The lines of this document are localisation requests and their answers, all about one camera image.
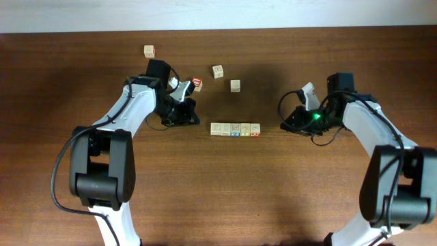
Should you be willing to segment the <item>yellow J wooden block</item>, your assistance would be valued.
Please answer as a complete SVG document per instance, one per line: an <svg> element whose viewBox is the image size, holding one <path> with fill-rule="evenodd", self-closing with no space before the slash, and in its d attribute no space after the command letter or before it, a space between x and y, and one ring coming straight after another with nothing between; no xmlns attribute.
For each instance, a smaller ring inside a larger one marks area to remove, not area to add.
<svg viewBox="0 0 437 246"><path fill-rule="evenodd" d="M250 123L240 123L240 135L249 136L251 134L251 124Z"/></svg>

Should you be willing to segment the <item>green N wooden block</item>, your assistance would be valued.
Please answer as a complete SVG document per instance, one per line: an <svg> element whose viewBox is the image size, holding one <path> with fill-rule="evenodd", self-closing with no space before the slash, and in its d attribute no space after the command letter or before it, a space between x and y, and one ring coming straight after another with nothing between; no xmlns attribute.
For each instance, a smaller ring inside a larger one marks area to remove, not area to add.
<svg viewBox="0 0 437 246"><path fill-rule="evenodd" d="M231 80L230 81L230 90L233 93L240 92L240 90L241 90L240 80Z"/></svg>

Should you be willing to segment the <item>red I wooden block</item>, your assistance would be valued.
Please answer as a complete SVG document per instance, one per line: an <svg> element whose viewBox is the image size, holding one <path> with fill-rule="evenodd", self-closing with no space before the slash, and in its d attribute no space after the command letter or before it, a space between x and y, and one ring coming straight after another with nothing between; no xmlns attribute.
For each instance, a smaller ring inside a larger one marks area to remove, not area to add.
<svg viewBox="0 0 437 246"><path fill-rule="evenodd" d="M261 134L261 127L259 123L251 123L250 124L250 136L251 137L259 137Z"/></svg>

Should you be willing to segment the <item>plain wooden block row end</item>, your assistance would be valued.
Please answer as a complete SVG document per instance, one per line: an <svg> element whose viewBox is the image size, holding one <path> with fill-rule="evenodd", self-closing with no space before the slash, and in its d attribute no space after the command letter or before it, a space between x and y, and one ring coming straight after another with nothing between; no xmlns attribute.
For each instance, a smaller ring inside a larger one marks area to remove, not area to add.
<svg viewBox="0 0 437 246"><path fill-rule="evenodd" d="M211 122L210 123L210 134L213 136L221 136L221 123Z"/></svg>

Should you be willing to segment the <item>ice cream wooden block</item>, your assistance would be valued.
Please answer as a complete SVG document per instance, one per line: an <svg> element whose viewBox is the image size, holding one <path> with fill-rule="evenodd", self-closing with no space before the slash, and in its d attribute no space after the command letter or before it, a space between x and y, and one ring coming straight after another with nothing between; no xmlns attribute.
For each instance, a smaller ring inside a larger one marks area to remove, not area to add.
<svg viewBox="0 0 437 246"><path fill-rule="evenodd" d="M231 135L231 124L221 123L221 136L230 136L230 135Z"/></svg>

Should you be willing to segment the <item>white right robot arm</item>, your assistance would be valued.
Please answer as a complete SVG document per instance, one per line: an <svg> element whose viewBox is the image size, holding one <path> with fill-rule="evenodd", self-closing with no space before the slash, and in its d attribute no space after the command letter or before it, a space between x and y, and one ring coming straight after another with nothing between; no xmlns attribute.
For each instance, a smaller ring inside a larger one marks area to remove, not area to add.
<svg viewBox="0 0 437 246"><path fill-rule="evenodd" d="M370 157L359 193L359 208L345 227L329 233L323 244L381 245L390 237L431 223L436 217L436 149L403 135L384 115L378 101L354 88L354 76L338 72L327 78L328 94L318 100L312 83L294 91L301 104L281 129L321 136L329 129L351 131Z"/></svg>

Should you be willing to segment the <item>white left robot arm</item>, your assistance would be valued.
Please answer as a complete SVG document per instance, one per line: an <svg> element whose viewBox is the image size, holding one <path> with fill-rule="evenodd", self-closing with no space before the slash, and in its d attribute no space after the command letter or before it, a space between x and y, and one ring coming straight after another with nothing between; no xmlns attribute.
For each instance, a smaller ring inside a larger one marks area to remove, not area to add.
<svg viewBox="0 0 437 246"><path fill-rule="evenodd" d="M128 77L107 114L91 126L74 129L70 192L96 218L105 245L141 245L129 201L136 182L133 137L156 113L167 128L198 125L195 85L170 77L173 68L151 59L143 74Z"/></svg>

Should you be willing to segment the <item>blue K wooden block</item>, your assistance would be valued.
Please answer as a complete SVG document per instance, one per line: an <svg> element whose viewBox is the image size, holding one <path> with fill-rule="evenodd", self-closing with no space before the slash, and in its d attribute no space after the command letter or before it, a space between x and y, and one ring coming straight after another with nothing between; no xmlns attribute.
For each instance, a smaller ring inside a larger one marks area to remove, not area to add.
<svg viewBox="0 0 437 246"><path fill-rule="evenodd" d="M241 136L240 123L231 123L230 124L230 135L232 137Z"/></svg>

